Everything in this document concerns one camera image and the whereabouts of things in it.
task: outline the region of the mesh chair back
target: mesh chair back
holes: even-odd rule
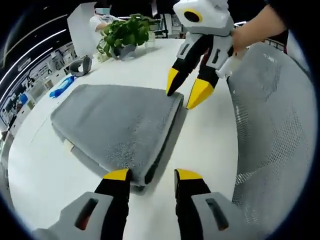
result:
[[[311,168],[314,87],[289,56],[266,43],[250,47],[228,85],[238,134],[232,201],[267,237],[293,208]]]

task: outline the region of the round white table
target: round white table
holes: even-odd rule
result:
[[[176,60],[181,39],[157,39],[157,50],[135,59],[95,63],[60,97],[46,94],[27,116],[15,136],[8,158],[11,198],[16,213],[31,229],[48,228],[60,211],[85,192],[93,192],[101,178],[77,160],[55,135],[52,111],[81,84],[117,84],[165,89],[168,70]],[[197,71],[178,89],[186,106]],[[131,194],[125,240],[180,239],[175,214],[174,169],[195,171],[212,192],[232,199],[237,173],[238,141],[234,109],[227,83],[220,79],[214,93],[186,115],[183,127],[156,188]]]

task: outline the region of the human arm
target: human arm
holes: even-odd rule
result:
[[[93,16],[90,19],[90,27],[95,31],[99,32],[101,29],[105,28],[108,25],[105,21],[101,21],[98,17]]]
[[[286,29],[286,25],[275,10],[266,5],[255,18],[231,33],[233,49],[235,52],[241,51],[251,44],[281,34]]]
[[[95,27],[95,31],[98,32],[98,31],[100,31],[101,29],[104,29],[106,26],[108,26],[108,23],[102,22],[102,23],[100,23],[99,25],[97,25],[97,26]]]

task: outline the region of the person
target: person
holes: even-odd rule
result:
[[[33,88],[35,85],[36,80],[33,77],[27,76],[27,88]]]
[[[13,114],[10,112],[7,112],[6,109],[2,109],[2,119],[5,124],[9,124],[13,118]]]
[[[97,2],[94,5],[94,16],[90,18],[89,24],[93,32],[94,43],[97,46],[102,39],[101,30],[108,24],[115,20],[122,21],[121,19],[110,15],[110,9],[103,7],[104,5]]]
[[[234,52],[239,52],[247,46],[261,42],[266,38],[279,35],[285,30],[287,30],[285,23],[276,11],[267,4],[255,18],[243,26],[236,28],[231,33]],[[305,72],[310,72],[304,54],[290,30],[286,51]]]

